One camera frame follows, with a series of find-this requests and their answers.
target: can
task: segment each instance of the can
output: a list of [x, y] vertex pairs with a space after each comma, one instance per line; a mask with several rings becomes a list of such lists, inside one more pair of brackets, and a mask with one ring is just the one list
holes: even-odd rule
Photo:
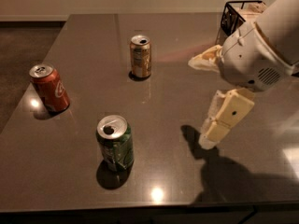
[[37, 64], [29, 71], [30, 81], [49, 112], [61, 112], [70, 105], [57, 70], [50, 64]]
[[147, 78], [151, 75], [150, 39], [146, 35], [135, 35], [130, 43], [132, 75]]
[[97, 125], [97, 139], [111, 171], [128, 170], [134, 162], [131, 127], [117, 115], [104, 117]]

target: table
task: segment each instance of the table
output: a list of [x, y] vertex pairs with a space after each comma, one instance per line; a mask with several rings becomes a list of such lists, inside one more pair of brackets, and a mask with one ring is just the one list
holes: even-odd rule
[[[0, 212], [298, 202], [299, 83], [257, 93], [253, 111], [212, 150], [199, 129], [216, 90], [234, 87], [188, 60], [219, 40], [221, 14], [72, 15], [45, 62], [70, 96], [50, 116], [30, 85], [0, 135]], [[152, 75], [129, 78], [133, 35], [152, 43]], [[104, 116], [133, 130], [130, 174], [105, 166]]]

